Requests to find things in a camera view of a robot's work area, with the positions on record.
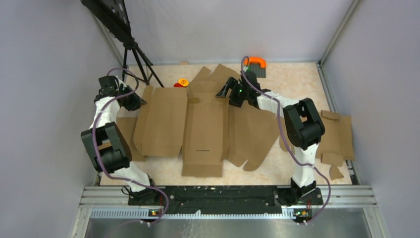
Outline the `large cardboard box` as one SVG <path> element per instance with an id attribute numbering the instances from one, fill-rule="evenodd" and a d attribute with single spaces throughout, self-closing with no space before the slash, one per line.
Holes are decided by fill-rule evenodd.
<path id="1" fill-rule="evenodd" d="M 247 103 L 237 108 L 217 98 L 221 84 L 144 89 L 133 142 L 143 156 L 182 155 L 182 176 L 222 176 L 223 161 L 256 170 L 279 137 L 273 113 Z"/>

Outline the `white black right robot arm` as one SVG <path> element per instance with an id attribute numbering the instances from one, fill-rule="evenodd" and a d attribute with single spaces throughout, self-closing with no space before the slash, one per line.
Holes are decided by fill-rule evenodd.
<path id="1" fill-rule="evenodd" d="M 325 126 L 312 99 L 289 99 L 262 89 L 255 73 L 241 71 L 241 78 L 230 77 L 216 94 L 229 98 L 229 104 L 242 107 L 243 102 L 276 115 L 280 136 L 296 164 L 291 187 L 286 194 L 287 204 L 304 204 L 316 189 L 315 155 L 325 133 Z"/>

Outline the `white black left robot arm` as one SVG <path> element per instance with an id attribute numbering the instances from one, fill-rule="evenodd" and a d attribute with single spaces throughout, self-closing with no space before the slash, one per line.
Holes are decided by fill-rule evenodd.
<path id="1" fill-rule="evenodd" d="M 133 163 L 129 145 L 117 126 L 120 108 L 135 111 L 147 102 L 115 76 L 101 77 L 99 83 L 94 120 L 89 129 L 81 132 L 88 156 L 97 172 L 125 181 L 127 186 L 123 190 L 129 196 L 153 205 L 159 192 L 153 188 L 150 176 Z"/>

